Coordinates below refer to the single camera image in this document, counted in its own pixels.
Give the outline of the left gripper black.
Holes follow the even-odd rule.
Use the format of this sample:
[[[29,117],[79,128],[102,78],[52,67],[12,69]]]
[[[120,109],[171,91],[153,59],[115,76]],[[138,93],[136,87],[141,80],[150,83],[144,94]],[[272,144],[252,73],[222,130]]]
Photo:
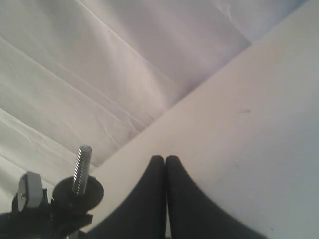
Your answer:
[[[48,201],[47,189],[43,189],[42,201],[37,208],[18,209],[16,194],[11,211],[0,215],[2,239],[64,239],[69,234],[91,224],[89,213],[72,215],[57,211]]]

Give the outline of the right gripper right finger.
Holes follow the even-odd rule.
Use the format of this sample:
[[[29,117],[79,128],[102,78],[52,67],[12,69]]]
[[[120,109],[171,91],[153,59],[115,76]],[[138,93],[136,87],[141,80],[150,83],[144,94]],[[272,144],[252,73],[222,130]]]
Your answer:
[[[265,239],[232,217],[193,181],[177,156],[166,158],[167,202],[173,239]]]

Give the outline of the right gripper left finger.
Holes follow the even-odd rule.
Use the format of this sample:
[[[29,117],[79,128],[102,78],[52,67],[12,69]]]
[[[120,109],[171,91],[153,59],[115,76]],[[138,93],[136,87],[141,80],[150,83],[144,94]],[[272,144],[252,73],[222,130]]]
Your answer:
[[[87,239],[163,239],[166,233],[165,161],[150,158],[124,201],[86,233]]]

